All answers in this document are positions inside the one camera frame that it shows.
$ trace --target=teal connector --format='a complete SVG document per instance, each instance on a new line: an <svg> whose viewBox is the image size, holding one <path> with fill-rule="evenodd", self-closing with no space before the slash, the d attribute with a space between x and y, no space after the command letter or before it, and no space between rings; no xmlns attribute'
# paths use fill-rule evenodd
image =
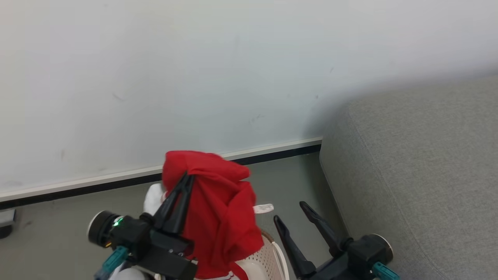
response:
<svg viewBox="0 0 498 280"><path fill-rule="evenodd" d="M399 275L390 270L382 263L375 263L372 268L373 274L380 280L399 280Z"/></svg>
<svg viewBox="0 0 498 280"><path fill-rule="evenodd" d="M102 265L102 268L95 273L94 280L107 280L128 257L128 249L123 246L118 246L116 250L107 258Z"/></svg>

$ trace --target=black wheel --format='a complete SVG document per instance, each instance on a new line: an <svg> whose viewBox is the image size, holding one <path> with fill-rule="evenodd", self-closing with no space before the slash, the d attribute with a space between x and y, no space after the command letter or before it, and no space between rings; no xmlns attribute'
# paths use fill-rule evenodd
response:
<svg viewBox="0 0 498 280"><path fill-rule="evenodd" d="M0 228L0 239L4 239L12 233L12 225Z"/></svg>

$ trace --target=white wall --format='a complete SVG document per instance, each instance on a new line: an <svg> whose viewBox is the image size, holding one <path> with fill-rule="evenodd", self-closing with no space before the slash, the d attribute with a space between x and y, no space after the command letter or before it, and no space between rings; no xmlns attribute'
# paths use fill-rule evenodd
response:
<svg viewBox="0 0 498 280"><path fill-rule="evenodd" d="M321 135L357 94L498 69L495 0L0 1L0 192Z"/></svg>

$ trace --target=black baseboard stripe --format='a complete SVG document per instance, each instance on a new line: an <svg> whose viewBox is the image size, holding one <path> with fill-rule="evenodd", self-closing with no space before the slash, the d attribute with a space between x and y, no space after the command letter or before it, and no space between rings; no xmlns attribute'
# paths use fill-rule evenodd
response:
<svg viewBox="0 0 498 280"><path fill-rule="evenodd" d="M275 160L275 159L291 157L291 156L295 156L295 155L318 152L320 150L320 147L321 147L321 145L313 145L313 146L302 147L302 148L297 148L297 149L291 149L291 150L285 150L285 151L279 151L279 152L273 152L273 153L267 153L267 154L262 154L262 155L234 159L233 162L236 162L236 163L241 164L241 165L248 165L248 164L253 164L253 163L259 163L259 162L264 162L264 161L270 161L270 160ZM137 178L132 178L132 179L126 179L126 180L120 180L120 181L115 181L115 182L110 182L110 183L93 185L93 186L88 186L88 187L83 187L83 188L76 188L76 189L58 191L58 192L47 193L47 194L42 194L42 195L29 196L29 197L0 202L0 210L20 207L20 206L24 206L24 205L28 205L28 204L39 203L39 202L51 201L51 200L61 199L61 198L66 198L66 197L72 197L72 196L77 196L77 195L82 195L82 194L112 190L112 189L129 187L129 186L146 184L146 183L152 183L152 182L157 182L160 180L161 180L161 173L158 173L158 174L147 175L147 176L142 176L142 177L137 177Z"/></svg>

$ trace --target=gray floor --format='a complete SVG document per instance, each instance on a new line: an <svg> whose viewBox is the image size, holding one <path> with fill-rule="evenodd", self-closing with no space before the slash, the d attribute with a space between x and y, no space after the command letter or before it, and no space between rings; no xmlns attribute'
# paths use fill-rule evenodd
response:
<svg viewBox="0 0 498 280"><path fill-rule="evenodd" d="M259 226L280 243L272 223L273 215L279 215L308 260L318 266L330 258L327 245L299 207L299 201L308 202L331 223L338 236L345 235L318 154L256 163L249 168L258 203L275 206L272 213L257 215ZM89 221L101 210L138 217L150 185L21 207L15 231L0 240L0 279L92 279L110 251L88 243Z"/></svg>

